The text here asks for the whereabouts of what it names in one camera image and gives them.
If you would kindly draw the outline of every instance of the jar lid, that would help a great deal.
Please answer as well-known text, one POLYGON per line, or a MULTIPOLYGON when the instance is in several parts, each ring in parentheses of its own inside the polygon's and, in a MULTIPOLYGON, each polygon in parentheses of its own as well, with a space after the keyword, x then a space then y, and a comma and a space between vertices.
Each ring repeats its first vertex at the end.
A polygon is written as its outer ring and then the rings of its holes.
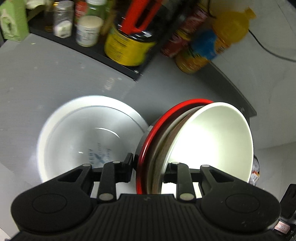
POLYGON ((56 11, 67 11, 72 10, 74 6, 74 2, 69 0, 60 1, 56 6, 56 11))
POLYGON ((106 0, 86 0, 86 2, 91 5, 100 6, 100 5, 105 5, 107 1, 106 0))
POLYGON ((85 28, 100 28, 104 21, 97 16, 83 16, 79 22, 78 26, 83 26, 85 28))

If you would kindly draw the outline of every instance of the white bowl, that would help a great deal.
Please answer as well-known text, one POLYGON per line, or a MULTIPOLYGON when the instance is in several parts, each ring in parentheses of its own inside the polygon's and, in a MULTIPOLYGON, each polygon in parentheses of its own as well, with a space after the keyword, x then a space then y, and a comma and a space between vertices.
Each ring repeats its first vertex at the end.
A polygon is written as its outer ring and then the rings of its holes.
POLYGON ((48 181, 84 163, 93 168, 124 161, 135 153, 147 130, 130 106, 106 96, 84 96, 57 109, 39 136, 37 155, 41 180, 48 181))

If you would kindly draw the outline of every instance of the spice jar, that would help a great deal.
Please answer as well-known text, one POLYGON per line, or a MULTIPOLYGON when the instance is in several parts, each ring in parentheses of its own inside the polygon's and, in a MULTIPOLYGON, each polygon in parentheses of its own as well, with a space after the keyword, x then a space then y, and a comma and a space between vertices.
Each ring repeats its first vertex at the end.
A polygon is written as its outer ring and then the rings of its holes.
POLYGON ((71 36, 74 2, 69 0, 60 1, 54 10, 54 35, 60 38, 71 36))
POLYGON ((76 41, 83 47, 94 46, 98 42, 104 21, 97 16, 83 16, 77 24, 76 41))
POLYGON ((54 21, 54 9, 59 2, 55 0, 45 0, 44 8, 44 22, 45 22, 45 31, 52 32, 53 21, 54 21))
POLYGON ((106 19, 106 0, 86 0, 86 2, 88 5, 86 15, 106 19))

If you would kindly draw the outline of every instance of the red rim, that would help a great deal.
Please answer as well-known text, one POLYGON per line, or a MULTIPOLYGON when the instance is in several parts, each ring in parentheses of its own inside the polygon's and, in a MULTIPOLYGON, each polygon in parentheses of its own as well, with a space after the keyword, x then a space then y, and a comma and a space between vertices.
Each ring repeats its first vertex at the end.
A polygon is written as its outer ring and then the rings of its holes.
POLYGON ((143 194, 143 181, 142 181, 142 177, 143 177, 143 165, 144 165, 144 160, 145 160, 145 156, 147 153, 147 150, 155 136, 155 134, 158 132, 158 130, 160 129, 160 127, 163 125, 163 123, 171 116, 173 115, 176 111, 178 111, 179 109, 183 108, 184 106, 190 105, 190 104, 202 104, 202 105, 206 105, 206 104, 210 104, 213 103, 213 101, 211 100, 207 100, 207 99, 191 99, 191 100, 187 100, 184 102, 181 102, 177 105, 175 105, 173 108, 169 109, 157 122, 156 124, 153 126, 152 130, 150 131, 150 133, 148 134, 143 147, 141 149, 140 155, 139 155, 139 159, 138 159, 138 165, 137 165, 137 171, 136 171, 136 190, 137 190, 137 194, 143 194))

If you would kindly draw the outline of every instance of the white container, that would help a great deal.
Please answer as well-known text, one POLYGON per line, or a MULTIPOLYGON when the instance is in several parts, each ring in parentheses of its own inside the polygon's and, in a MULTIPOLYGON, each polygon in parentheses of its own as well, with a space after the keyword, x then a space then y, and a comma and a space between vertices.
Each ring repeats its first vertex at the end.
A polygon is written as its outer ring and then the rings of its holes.
POLYGON ((77 24, 76 42, 83 47, 94 46, 98 42, 103 22, 96 16, 83 16, 77 24))

